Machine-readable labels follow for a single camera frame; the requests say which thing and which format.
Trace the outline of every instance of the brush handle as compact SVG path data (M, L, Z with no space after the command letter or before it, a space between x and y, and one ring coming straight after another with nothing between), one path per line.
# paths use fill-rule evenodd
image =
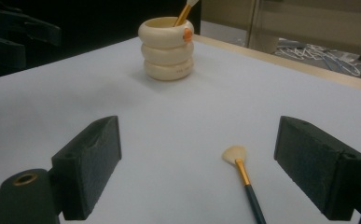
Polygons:
M256 197L256 194L253 191L253 187L251 185L245 185L244 189L246 190L247 198L249 199L249 203L252 206L253 214L256 218L258 224L266 224L264 215L262 214L261 208L259 207L259 203Z

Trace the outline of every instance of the table edge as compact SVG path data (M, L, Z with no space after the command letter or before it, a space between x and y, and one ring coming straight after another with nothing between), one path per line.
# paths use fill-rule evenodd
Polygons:
M194 35L193 40L200 42L202 44L211 45L214 47L218 47L221 49L229 50L232 52L236 52L248 57L252 57L255 59L259 59L261 61L267 63L277 64L283 67L287 67L290 69L294 69L300 71L302 73L306 73L309 75L313 75L316 77L321 77L330 81L334 81L336 83L349 86L355 89L361 90L361 78L359 77L351 77L344 74L328 71L324 68L312 66L305 63L299 63L295 61L291 61L285 58L281 58L275 55L270 55L267 53L263 53L253 49L247 49L241 46L233 45L230 43L222 42L220 40L215 40L210 37L202 36L202 35Z

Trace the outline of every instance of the white table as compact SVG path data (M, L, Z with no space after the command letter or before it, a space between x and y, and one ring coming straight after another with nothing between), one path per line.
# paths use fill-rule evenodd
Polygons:
M193 73L173 82L145 75L138 38L0 77L0 184L50 169L88 124L118 115L123 159L81 223L254 223L237 170L221 160L232 145L248 148L268 223L330 223L273 159L279 118L361 152L361 79L196 39Z

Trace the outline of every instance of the black foam block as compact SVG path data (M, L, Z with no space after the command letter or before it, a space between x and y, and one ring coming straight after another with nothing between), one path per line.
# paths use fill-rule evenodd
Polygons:
M328 219L350 220L360 152L311 123L281 117L274 159Z
M66 220L85 220L121 159L118 117L98 119L52 157Z

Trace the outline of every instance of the cream ceramic cup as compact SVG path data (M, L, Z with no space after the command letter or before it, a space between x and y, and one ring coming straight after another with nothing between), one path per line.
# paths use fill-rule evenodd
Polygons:
M139 27L146 73L158 80L176 80L189 75L194 65L194 27L186 21L175 26L176 17L145 21Z

